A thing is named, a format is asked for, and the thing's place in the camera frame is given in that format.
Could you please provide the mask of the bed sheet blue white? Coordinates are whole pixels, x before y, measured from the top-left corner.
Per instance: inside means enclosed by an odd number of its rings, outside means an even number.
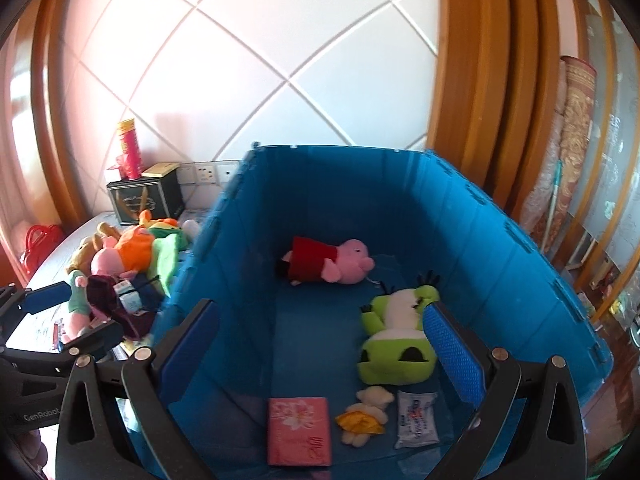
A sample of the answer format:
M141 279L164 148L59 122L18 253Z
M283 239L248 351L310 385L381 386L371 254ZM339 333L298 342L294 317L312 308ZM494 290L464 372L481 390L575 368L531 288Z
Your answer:
M160 323L174 281L202 232L201 211L178 220L142 210L131 226L103 216L82 226L56 248L29 282L33 290L62 287L52 307L26 316L10 345L21 350L63 352L108 322L122 328L128 354L160 341Z

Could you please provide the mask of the maroon cloth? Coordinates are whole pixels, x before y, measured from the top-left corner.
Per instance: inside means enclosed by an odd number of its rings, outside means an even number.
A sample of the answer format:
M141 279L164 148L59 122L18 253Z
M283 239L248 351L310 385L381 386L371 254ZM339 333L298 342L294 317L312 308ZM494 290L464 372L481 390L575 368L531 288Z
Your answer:
M124 336L134 341L150 332L164 300L154 281L144 276L117 281L114 276L90 275L86 297L94 314L117 322Z

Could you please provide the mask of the brown bear plush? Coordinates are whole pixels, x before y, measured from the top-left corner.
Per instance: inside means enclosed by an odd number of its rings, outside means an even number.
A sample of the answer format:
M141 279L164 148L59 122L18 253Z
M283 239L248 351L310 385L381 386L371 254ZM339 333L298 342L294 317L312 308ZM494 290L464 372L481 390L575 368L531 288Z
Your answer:
M84 238L80 246L74 251L70 261L67 263L65 272L71 274L73 271L80 271L85 276L90 275L93 257L103 248L103 242L107 237L119 240L120 232L114 226L110 226L106 222L100 222L96 227L96 232Z

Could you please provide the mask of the pink pig plush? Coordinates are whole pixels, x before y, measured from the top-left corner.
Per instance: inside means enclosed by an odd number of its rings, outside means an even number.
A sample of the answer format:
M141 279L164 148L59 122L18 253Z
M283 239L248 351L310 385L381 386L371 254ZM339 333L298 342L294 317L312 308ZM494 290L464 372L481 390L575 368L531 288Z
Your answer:
M91 273L93 275L108 275L122 280L131 280L137 275L136 270L125 269L119 252L111 247L102 248L94 255L91 261Z

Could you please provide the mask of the orange plush toy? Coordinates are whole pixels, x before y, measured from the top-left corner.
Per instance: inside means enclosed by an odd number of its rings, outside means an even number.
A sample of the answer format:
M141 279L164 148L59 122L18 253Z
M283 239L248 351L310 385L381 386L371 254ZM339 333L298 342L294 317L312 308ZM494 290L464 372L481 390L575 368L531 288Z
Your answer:
M142 210L138 215L138 224L123 230L115 245L124 270L137 272L149 270L153 243L179 232L179 223L176 219L153 219L149 209Z

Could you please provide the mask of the light green plush toy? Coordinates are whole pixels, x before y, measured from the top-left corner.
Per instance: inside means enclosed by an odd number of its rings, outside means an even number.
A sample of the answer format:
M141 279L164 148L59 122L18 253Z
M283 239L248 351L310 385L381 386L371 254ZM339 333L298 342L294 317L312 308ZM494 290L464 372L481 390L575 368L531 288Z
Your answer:
M152 241L152 259L146 277L166 296L170 296L171 283L177 273L180 256L189 247L183 232L168 231Z

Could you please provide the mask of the white wet wipes pack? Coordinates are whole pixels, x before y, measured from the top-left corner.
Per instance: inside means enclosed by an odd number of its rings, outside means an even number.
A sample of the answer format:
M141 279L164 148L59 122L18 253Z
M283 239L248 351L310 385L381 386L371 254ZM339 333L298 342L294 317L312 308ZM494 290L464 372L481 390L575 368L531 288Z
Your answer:
M439 444L434 415L437 394L399 391L395 448L423 448Z

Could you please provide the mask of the dark gift box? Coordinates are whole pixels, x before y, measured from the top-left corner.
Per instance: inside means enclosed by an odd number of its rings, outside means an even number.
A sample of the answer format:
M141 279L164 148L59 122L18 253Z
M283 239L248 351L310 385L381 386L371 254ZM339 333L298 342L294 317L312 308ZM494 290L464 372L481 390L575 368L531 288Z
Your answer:
M178 162L158 162L139 179L110 182L107 194L118 222L122 226L137 224L143 211L149 212L152 220L178 220L184 211L178 168Z

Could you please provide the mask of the green frog plush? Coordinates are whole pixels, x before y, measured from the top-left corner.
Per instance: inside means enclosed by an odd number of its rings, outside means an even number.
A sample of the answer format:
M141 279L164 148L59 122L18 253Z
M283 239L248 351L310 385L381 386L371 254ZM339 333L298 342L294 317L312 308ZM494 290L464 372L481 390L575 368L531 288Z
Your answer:
M423 328L425 309L440 300L439 277L428 272L416 287L384 289L360 307L367 339L357 372L368 386L411 386L434 372L437 356Z

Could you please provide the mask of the small bear yellow dress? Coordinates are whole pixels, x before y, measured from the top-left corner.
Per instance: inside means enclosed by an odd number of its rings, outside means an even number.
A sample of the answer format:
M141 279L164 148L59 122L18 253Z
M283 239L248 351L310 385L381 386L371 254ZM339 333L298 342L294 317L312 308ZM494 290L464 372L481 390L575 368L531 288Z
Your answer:
M349 405L334 420L341 429L341 441L353 448L362 448L372 437L385 434L387 408L395 396L381 386L371 386L356 393L357 403Z

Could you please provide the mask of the pink booklet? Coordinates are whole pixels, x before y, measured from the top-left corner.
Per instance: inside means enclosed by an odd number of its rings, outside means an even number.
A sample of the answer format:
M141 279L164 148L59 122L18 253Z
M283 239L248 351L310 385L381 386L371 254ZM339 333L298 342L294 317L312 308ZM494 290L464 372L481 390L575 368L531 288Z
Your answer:
M269 400L268 464L291 467L326 467L332 464L326 398Z

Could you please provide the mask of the blue plastic storage crate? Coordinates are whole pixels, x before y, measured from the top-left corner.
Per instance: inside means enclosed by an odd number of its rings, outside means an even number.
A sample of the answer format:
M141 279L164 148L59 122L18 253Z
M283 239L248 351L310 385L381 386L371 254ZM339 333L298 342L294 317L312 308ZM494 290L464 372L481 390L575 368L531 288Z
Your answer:
M356 285L292 285L274 267L296 236L356 238L375 266ZM180 356L164 402L221 479L301 479L267 462L268 403L351 404L366 338L360 310L434 276L442 303L489 348L522 361L566 359L587 402L613 358L573 289L474 184L430 152L261 146L247 154L171 283L155 338L196 304L216 318Z

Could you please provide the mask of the peppa pig plush red dress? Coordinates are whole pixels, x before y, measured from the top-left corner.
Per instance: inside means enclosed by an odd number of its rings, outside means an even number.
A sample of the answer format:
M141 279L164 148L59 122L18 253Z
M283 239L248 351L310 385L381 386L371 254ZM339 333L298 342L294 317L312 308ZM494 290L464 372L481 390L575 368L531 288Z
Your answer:
M330 245L312 238L296 236L291 249L276 263L279 278L292 285L326 282L355 285L375 268L368 248L360 240Z

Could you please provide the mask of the rolled patterned carpet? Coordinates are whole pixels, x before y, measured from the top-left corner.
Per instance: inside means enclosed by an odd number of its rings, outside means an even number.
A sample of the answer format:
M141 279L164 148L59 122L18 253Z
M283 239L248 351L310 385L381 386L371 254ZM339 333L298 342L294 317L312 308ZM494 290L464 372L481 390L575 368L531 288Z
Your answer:
M544 254L560 234L582 176L596 82L597 72L589 63L574 56L561 58L559 90L544 160L520 217L521 228Z

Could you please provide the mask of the white wall socket panel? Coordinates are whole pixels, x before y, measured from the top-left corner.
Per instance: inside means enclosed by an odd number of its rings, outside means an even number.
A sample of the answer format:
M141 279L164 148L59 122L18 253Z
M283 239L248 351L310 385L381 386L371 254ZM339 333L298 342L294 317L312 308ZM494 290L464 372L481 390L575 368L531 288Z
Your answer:
M187 162L177 169L181 185L225 186L232 179L240 162L238 160L215 160L214 162Z

